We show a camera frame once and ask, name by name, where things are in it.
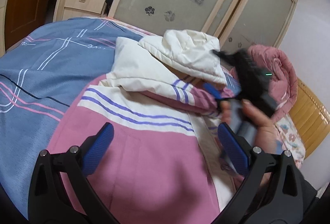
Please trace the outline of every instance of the purple stripe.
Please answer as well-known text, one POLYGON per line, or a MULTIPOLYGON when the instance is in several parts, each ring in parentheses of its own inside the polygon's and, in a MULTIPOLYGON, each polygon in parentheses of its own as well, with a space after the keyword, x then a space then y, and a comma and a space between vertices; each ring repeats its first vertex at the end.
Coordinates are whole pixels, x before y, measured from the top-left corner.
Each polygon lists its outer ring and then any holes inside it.
POLYGON ((185 90, 182 90, 182 92, 184 93, 184 101, 186 104, 189 103, 189 99, 188 99, 188 95, 187 95, 187 92, 185 90))
POLYGON ((175 86, 172 85, 172 87, 173 87, 175 93, 177 94, 177 101, 180 101, 179 91, 177 90, 177 88, 175 86))
POLYGON ((179 83, 180 80, 176 80, 173 84, 173 86, 176 86, 179 83))
POLYGON ((86 91, 90 91, 90 92, 93 92, 95 94, 97 94, 99 97, 101 97, 104 101, 108 102, 109 104, 119 108, 119 109, 122 109, 122 110, 125 110, 125 111, 128 111, 136 116, 139 116, 139 117, 144 117, 144 118, 151 118, 151 119, 174 119, 174 120, 177 120, 179 122, 183 122, 183 123, 186 123, 186 124, 189 124, 191 125, 190 122, 188 121, 185 121, 185 120, 182 120, 182 119, 179 119, 179 118, 175 118, 175 117, 171 117, 171 116, 167 116, 167 115, 145 115, 145 114, 141 114, 141 113, 138 113, 138 112, 134 112, 132 110, 130 110, 129 108, 127 107, 124 107, 122 105, 119 105, 115 102, 113 102, 110 98, 108 98, 106 95, 100 93, 99 91, 95 90, 94 88, 87 88, 86 91))
POLYGON ((190 129, 190 128, 187 128, 181 124, 177 124, 177 123, 152 123, 152 122, 140 122, 140 121, 137 121, 137 120, 134 120, 132 118, 129 118, 129 117, 126 117, 124 115, 121 115, 119 113, 116 113, 114 111, 112 111, 111 109, 107 108, 106 106, 104 106, 100 101, 92 98, 92 97, 86 97, 86 96, 83 96, 81 98, 82 100, 89 100, 99 106, 101 106, 105 111, 107 111, 108 113, 112 114, 112 115, 115 115, 115 116, 118 116, 120 118, 122 118, 123 120, 126 120, 128 122, 131 122, 131 123, 134 123, 134 124, 146 124, 146 125, 152 125, 152 126, 175 126, 175 127, 181 127, 187 131, 190 131, 190 132, 193 132, 194 130, 193 129, 190 129))
POLYGON ((188 85, 189 85, 189 82, 187 82, 182 89, 183 90, 186 90, 186 88, 188 87, 188 85))

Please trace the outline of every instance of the blue grip pad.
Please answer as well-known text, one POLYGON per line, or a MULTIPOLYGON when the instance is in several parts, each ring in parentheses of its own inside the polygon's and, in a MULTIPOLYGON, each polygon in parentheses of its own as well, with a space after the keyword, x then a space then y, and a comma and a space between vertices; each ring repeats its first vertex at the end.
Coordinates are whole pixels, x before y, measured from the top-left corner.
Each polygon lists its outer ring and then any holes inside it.
POLYGON ((249 159, 233 137, 232 130, 227 124, 221 123, 218 126, 218 138, 237 173, 247 176, 249 173, 249 159))
POLYGON ((95 140, 82 160, 82 173, 84 176, 91 175, 95 172, 102 157, 113 140, 113 134, 113 126, 112 124, 108 124, 98 135, 98 138, 95 140))

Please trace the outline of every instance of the wooden bed frame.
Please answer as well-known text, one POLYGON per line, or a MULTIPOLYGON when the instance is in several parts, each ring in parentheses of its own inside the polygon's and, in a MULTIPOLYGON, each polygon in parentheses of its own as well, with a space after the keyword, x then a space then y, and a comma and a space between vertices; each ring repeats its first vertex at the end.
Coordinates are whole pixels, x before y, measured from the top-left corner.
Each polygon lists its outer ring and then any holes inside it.
POLYGON ((305 145, 307 158, 330 132, 330 114, 311 89, 298 79, 298 98, 289 115, 305 145))

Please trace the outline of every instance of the metal screw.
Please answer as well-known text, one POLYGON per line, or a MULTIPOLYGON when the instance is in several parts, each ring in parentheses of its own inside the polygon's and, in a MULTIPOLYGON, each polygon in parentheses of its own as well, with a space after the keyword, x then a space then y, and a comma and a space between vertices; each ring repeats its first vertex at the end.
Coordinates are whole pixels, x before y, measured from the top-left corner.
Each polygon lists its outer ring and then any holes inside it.
POLYGON ((71 152, 71 153, 77 153, 78 150, 79 150, 79 148, 78 148, 77 146, 72 146, 72 147, 70 148, 70 152, 71 152))
POLYGON ((41 157, 44 157, 44 156, 47 155, 47 151, 45 149, 43 149, 42 151, 40 151, 39 154, 40 154, 41 157))
POLYGON ((262 149, 259 148, 259 147, 254 147, 254 148, 253 148, 253 151, 254 151, 256 154, 259 154, 259 153, 262 152, 262 149))
POLYGON ((284 151, 284 155, 285 155, 286 157, 290 157, 292 154, 291 154, 291 151, 289 151, 289 150, 285 150, 285 151, 284 151))

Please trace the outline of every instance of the floral bedsheet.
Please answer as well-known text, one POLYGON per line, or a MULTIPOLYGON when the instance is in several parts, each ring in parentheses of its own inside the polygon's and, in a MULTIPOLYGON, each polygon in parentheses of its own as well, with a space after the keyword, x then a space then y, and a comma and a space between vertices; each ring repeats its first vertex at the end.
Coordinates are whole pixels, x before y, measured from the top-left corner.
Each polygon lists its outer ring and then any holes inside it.
POLYGON ((306 149, 291 117, 286 114, 274 125, 278 130, 278 140, 283 143, 282 149, 291 151, 296 166, 300 168, 305 158, 306 149))

